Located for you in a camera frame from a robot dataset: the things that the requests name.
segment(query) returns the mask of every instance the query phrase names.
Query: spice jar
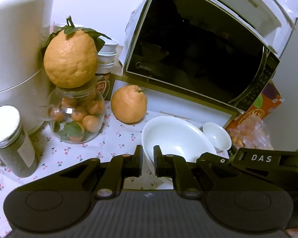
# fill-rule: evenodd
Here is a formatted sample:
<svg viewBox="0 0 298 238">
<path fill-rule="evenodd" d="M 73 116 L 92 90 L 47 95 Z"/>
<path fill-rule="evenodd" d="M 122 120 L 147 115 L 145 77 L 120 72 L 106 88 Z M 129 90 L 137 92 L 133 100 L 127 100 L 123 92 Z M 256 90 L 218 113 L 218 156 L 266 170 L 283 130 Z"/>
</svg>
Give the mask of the spice jar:
<svg viewBox="0 0 298 238">
<path fill-rule="evenodd" d="M 81 87 L 56 87 L 50 94 L 49 126 L 62 141 L 70 144 L 88 142 L 102 128 L 105 102 L 96 83 L 94 76 Z"/>
<path fill-rule="evenodd" d="M 114 63 L 107 63 L 107 64 L 99 63 L 97 71 L 95 73 L 97 77 L 96 88 L 103 98 L 105 98 L 109 92 L 109 88 L 110 88 L 109 75 L 113 66 L 114 66 Z"/>
<path fill-rule="evenodd" d="M 19 177 L 30 176 L 38 165 L 20 113 L 13 106 L 0 107 L 0 160 Z"/>
</svg>

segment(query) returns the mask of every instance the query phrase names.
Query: black glass microwave door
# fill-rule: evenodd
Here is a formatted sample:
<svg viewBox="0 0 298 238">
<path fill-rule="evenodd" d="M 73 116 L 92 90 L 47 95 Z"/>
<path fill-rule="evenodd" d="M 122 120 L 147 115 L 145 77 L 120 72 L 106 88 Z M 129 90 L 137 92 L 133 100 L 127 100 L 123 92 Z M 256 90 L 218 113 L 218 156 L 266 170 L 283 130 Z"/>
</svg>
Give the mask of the black glass microwave door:
<svg viewBox="0 0 298 238">
<path fill-rule="evenodd" d="M 263 44 L 208 0 L 152 0 L 128 71 L 228 103 L 261 63 Z"/>
</svg>

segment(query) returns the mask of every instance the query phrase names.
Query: ribbed black surface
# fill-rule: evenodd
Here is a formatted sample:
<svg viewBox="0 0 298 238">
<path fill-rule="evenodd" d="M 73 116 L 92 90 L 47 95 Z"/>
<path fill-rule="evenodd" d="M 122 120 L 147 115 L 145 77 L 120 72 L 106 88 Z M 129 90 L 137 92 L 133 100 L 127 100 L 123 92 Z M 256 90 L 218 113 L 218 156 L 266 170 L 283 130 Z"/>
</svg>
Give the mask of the ribbed black surface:
<svg viewBox="0 0 298 238">
<path fill-rule="evenodd" d="M 9 238 L 286 238 L 272 234 L 240 234 L 210 218 L 199 201 L 174 191 L 123 191 L 118 198 L 96 203 L 84 221 L 65 231 L 28 234 L 18 230 Z"/>
</svg>

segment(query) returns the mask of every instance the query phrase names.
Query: white wall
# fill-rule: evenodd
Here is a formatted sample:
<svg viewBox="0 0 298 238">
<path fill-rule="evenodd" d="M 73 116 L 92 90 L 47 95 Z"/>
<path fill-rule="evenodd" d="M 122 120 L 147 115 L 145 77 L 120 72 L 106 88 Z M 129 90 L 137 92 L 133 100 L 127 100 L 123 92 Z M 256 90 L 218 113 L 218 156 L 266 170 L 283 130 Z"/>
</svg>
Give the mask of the white wall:
<svg viewBox="0 0 298 238">
<path fill-rule="evenodd" d="M 298 29 L 290 38 L 273 78 L 285 101 L 265 118 L 275 150 L 298 149 Z"/>
<path fill-rule="evenodd" d="M 52 21 L 63 23 L 71 15 L 77 24 L 94 28 L 123 45 L 125 27 L 139 0 L 54 0 Z"/>
</svg>

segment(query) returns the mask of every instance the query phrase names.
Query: tablecloth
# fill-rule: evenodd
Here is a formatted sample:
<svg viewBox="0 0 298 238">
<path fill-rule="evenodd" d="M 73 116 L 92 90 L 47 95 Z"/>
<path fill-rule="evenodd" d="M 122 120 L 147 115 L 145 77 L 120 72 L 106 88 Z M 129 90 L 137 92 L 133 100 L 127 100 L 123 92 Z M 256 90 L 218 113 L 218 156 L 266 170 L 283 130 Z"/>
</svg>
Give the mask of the tablecloth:
<svg viewBox="0 0 298 238">
<path fill-rule="evenodd" d="M 83 160 L 97 157 L 101 162 L 108 162 L 112 157 L 122 154 L 134 154 L 137 145 L 141 145 L 141 132 L 144 125 L 152 118 L 167 115 L 147 111 L 142 121 L 128 125 L 118 121 L 106 102 L 105 118 L 102 129 L 96 138 L 88 143 L 68 144 L 60 141 L 48 124 L 31 136 L 32 144 L 39 160 L 39 165 L 34 174 L 26 178 L 18 178 L 7 167 L 0 166 L 0 236 L 4 237 L 11 228 L 3 213 L 5 197 L 15 188 L 58 172 L 75 165 Z M 198 128 L 203 124 L 187 120 Z M 146 160 L 144 160 L 142 176 L 139 178 L 126 178 L 126 189 L 156 189 L 163 184 L 162 178 L 157 178 L 151 172 Z"/>
</svg>

